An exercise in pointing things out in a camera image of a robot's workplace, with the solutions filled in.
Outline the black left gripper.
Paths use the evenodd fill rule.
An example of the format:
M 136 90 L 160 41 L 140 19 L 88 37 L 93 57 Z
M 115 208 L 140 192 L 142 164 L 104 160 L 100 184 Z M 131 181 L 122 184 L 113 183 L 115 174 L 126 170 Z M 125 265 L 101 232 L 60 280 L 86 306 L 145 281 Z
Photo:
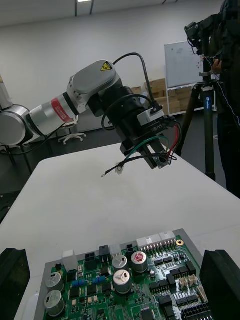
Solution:
M 155 138 L 148 142 L 154 142 L 154 152 L 158 154 L 153 156 L 148 146 L 142 147 L 142 156 L 149 167 L 154 170 L 160 165 L 160 162 L 170 162 L 172 157 L 169 155 L 168 146 L 161 142 L 160 138 L 163 132 L 172 129 L 177 124 L 174 117 L 161 117 L 157 120 L 141 126 L 140 124 L 132 125 L 126 131 L 120 150 L 127 156 L 135 147 L 151 138 Z

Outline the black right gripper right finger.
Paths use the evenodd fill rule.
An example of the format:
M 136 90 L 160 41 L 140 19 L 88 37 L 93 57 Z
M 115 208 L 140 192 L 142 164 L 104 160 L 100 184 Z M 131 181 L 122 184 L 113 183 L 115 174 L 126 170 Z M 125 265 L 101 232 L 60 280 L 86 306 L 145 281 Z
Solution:
M 200 281 L 215 320 L 240 319 L 240 268 L 225 250 L 204 252 Z

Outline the person's hand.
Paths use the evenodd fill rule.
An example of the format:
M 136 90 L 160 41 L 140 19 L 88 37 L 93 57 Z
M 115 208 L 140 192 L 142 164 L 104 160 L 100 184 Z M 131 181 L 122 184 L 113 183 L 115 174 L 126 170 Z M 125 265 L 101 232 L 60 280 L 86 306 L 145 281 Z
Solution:
M 212 70 L 215 75 L 220 75 L 222 72 L 222 61 L 216 59 L 212 65 Z

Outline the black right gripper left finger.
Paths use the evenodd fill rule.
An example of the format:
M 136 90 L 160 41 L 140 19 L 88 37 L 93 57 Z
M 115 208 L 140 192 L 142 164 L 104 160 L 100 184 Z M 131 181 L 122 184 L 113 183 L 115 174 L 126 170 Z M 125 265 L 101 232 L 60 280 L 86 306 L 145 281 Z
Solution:
M 7 248 L 0 255 L 0 319 L 13 320 L 30 281 L 26 250 Z

